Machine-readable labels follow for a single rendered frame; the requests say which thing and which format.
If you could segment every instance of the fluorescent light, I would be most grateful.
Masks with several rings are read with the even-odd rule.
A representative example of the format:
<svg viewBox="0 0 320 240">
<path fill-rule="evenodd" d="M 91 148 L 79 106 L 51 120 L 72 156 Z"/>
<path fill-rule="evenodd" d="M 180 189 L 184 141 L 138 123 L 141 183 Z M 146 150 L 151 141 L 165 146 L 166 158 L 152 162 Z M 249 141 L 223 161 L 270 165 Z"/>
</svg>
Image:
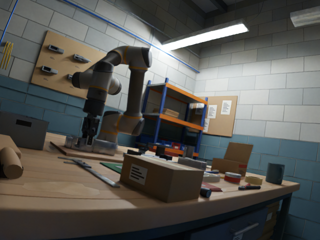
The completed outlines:
<svg viewBox="0 0 320 240">
<path fill-rule="evenodd" d="M 320 6 L 290 13 L 290 18 L 295 27 L 320 23 Z"/>
<path fill-rule="evenodd" d="M 164 41 L 162 48 L 170 51 L 245 32 L 249 32 L 249 26 L 243 19 L 238 19 Z"/>
</svg>

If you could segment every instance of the green cutting mat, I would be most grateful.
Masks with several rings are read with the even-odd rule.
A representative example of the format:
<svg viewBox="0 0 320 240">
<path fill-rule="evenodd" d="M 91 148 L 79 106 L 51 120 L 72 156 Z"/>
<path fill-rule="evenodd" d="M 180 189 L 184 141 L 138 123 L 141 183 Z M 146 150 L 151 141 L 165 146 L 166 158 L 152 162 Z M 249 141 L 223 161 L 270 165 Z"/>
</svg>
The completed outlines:
<svg viewBox="0 0 320 240">
<path fill-rule="evenodd" d="M 117 172 L 118 174 L 121 174 L 121 168 L 122 164 L 119 163 L 106 163 L 106 162 L 100 162 L 100 164 L 102 164 L 103 166 Z"/>
</svg>

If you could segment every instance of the blue conduit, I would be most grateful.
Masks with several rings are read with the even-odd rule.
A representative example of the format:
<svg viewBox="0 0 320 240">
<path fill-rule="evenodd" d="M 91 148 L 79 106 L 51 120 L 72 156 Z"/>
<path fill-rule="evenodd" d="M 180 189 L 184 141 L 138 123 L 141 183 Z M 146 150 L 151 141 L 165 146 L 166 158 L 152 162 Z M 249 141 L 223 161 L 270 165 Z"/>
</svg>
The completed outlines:
<svg viewBox="0 0 320 240">
<path fill-rule="evenodd" d="M 5 37 L 5 33 L 6 33 L 6 31 L 7 31 L 7 28 L 8 28 L 9 22 L 10 22 L 10 20 L 11 20 L 11 17 L 12 17 L 12 15 L 14 14 L 14 11 L 15 11 L 15 9 L 16 9 L 16 6 L 17 6 L 18 1 L 19 1 L 19 0 L 16 0 L 15 5 L 14 5 L 14 7 L 13 7 L 13 9 L 12 9 L 11 14 L 10 14 L 10 17 L 9 17 L 9 19 L 8 19 L 8 22 L 6 23 L 5 28 L 4 28 L 4 30 L 3 30 L 2 37 L 1 37 L 1 40 L 0 40 L 0 46 L 1 46 L 2 40 L 3 40 L 4 37 Z"/>
<path fill-rule="evenodd" d="M 105 18 L 103 18 L 103 17 L 100 17 L 100 16 L 97 15 L 97 14 L 95 14 L 95 13 L 93 13 L 93 12 L 91 12 L 91 11 L 88 11 L 87 9 L 84 9 L 84 8 L 81 7 L 81 6 L 76 5 L 76 4 L 74 4 L 73 2 L 70 2 L 70 1 L 68 1 L 68 0 L 62 0 L 62 1 L 66 2 L 66 3 L 68 3 L 68 4 L 71 4 L 71 5 L 75 6 L 76 8 L 81 9 L 82 11 L 85 11 L 85 12 L 87 12 L 87 13 L 95 16 L 95 17 L 97 17 L 97 18 L 99 18 L 99 19 L 107 22 L 108 24 L 111 24 L 111 25 L 115 26 L 115 27 L 118 28 L 118 29 L 121 29 L 122 31 L 124 31 L 124 32 L 126 32 L 126 33 L 128 33 L 128 34 L 130 34 L 130 35 L 132 35 L 132 36 L 134 36 L 134 37 L 136 37 L 137 39 L 140 39 L 141 41 L 145 42 L 146 44 L 149 44 L 149 45 L 151 45 L 152 47 L 154 47 L 154 48 L 156 48 L 156 49 L 159 49 L 160 51 L 164 52 L 165 54 L 168 54 L 170 57 L 178 60 L 180 63 L 183 63 L 184 65 L 186 65 L 188 68 L 191 68 L 191 69 L 194 70 L 195 72 L 200 73 L 198 70 L 196 70 L 196 69 L 193 68 L 192 66 L 190 66 L 190 65 L 186 64 L 185 62 L 179 60 L 179 59 L 176 58 L 175 56 L 171 55 L 170 53 L 167 53 L 166 51 L 162 50 L 161 48 L 157 47 L 156 45 L 153 45 L 152 43 L 148 42 L 147 40 L 144 40 L 143 38 L 135 35 L 134 33 L 129 32 L 128 30 L 124 29 L 123 27 L 118 26 L 118 25 L 114 24 L 113 22 L 108 21 L 107 19 L 105 19 Z"/>
</svg>

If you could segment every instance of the teal mug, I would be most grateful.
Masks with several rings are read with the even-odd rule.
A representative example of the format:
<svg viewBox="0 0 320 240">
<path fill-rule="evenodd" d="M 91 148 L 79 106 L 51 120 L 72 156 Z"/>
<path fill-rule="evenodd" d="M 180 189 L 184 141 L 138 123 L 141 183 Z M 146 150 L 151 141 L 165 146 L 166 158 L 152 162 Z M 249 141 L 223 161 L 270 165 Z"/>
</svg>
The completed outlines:
<svg viewBox="0 0 320 240">
<path fill-rule="evenodd" d="M 269 162 L 265 181 L 272 184 L 282 184 L 284 173 L 285 165 Z"/>
</svg>

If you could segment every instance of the gray case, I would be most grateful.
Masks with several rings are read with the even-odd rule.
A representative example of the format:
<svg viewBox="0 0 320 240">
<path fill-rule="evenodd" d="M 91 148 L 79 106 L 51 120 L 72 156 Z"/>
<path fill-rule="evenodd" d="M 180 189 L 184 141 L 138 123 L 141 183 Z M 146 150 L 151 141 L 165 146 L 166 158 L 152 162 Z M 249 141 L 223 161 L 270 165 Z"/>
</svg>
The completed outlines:
<svg viewBox="0 0 320 240">
<path fill-rule="evenodd" d="M 42 150 L 49 122 L 0 111 L 0 134 L 8 135 L 21 148 Z"/>
</svg>

